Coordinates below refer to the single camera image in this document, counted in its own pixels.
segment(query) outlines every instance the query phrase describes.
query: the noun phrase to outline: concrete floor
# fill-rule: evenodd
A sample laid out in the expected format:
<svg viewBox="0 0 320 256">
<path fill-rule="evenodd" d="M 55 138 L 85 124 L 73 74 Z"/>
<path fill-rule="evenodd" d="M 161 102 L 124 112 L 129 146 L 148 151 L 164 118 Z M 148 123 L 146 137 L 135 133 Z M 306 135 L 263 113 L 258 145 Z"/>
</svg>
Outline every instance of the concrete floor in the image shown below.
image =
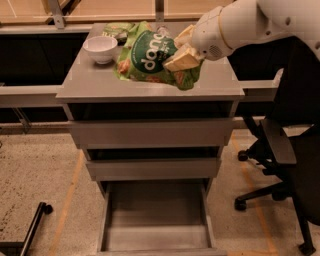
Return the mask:
<svg viewBox="0 0 320 256">
<path fill-rule="evenodd" d="M 104 200 L 90 180 L 83 154 L 63 128 L 0 129 L 0 242 L 23 241 L 38 203 L 53 206 L 40 223 L 29 255 L 95 255 Z M 208 196 L 217 247 L 231 256 L 301 255 L 299 226 L 290 199 L 270 197 L 233 209 L 234 198 L 276 182 L 251 161 L 237 161 L 254 141 L 248 130 L 233 132 Z M 320 255 L 320 227 L 311 225 Z"/>
</svg>

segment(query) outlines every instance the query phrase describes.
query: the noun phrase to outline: gray cabinet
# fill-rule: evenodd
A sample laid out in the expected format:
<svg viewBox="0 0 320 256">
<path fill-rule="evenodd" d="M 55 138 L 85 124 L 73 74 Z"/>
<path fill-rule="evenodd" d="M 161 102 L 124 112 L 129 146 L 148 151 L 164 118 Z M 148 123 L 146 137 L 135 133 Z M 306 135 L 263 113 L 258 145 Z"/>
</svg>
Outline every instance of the gray cabinet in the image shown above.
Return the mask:
<svg viewBox="0 0 320 256">
<path fill-rule="evenodd" d="M 174 35 L 189 24 L 166 25 Z M 97 255 L 226 255 L 206 195 L 243 96 L 227 59 L 205 61 L 195 87 L 180 91 L 120 81 L 80 51 L 57 100 L 105 198 Z"/>
</svg>

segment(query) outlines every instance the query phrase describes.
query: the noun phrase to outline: closed drawer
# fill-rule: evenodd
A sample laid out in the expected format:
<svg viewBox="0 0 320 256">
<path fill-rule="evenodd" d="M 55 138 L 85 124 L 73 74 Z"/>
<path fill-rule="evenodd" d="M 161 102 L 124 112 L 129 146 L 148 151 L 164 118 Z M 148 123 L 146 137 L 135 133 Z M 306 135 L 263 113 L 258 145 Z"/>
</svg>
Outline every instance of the closed drawer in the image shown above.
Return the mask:
<svg viewBox="0 0 320 256">
<path fill-rule="evenodd" d="M 232 119 L 71 122 L 75 144 L 90 148 L 227 145 Z"/>
<path fill-rule="evenodd" d="M 201 181 L 114 182 L 106 191 L 97 255 L 226 255 L 215 248 Z"/>
<path fill-rule="evenodd" d="M 218 158 L 87 162 L 94 181 L 212 178 L 217 176 L 219 166 Z"/>
</svg>

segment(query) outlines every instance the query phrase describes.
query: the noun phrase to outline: bag of chips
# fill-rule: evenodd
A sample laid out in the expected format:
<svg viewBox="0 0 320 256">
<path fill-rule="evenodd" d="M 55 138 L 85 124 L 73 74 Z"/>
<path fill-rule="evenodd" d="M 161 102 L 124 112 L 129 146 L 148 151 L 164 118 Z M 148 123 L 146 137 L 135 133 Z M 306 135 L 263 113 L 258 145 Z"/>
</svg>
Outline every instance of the bag of chips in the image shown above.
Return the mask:
<svg viewBox="0 0 320 256">
<path fill-rule="evenodd" d="M 162 65 L 177 50 L 172 38 L 165 33 L 153 32 L 148 22 L 140 22 L 128 32 L 115 73 L 122 80 L 166 83 L 181 90 L 191 89 L 199 79 L 201 64 L 174 72 Z"/>
</svg>

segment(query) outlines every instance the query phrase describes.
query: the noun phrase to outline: white bowl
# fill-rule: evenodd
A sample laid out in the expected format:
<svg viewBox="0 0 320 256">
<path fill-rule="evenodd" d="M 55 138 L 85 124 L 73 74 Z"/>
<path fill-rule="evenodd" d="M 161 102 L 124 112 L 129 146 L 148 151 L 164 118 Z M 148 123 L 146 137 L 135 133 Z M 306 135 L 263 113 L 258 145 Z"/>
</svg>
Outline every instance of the white bowl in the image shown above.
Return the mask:
<svg viewBox="0 0 320 256">
<path fill-rule="evenodd" d="M 96 36 L 87 39 L 82 47 L 99 64 L 112 61 L 117 53 L 117 39 L 110 36 Z"/>
</svg>

